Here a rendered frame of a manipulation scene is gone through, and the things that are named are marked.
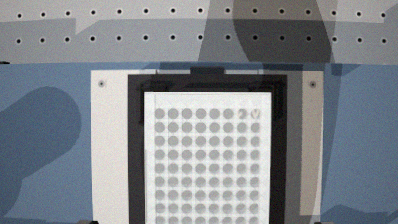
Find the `grey perforated breadboard plate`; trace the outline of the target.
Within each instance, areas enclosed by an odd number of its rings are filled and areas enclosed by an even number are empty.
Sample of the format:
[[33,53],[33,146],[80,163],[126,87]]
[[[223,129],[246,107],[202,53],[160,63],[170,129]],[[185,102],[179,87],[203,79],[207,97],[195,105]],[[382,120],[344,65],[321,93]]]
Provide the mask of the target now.
[[0,62],[398,65],[398,0],[0,0]]

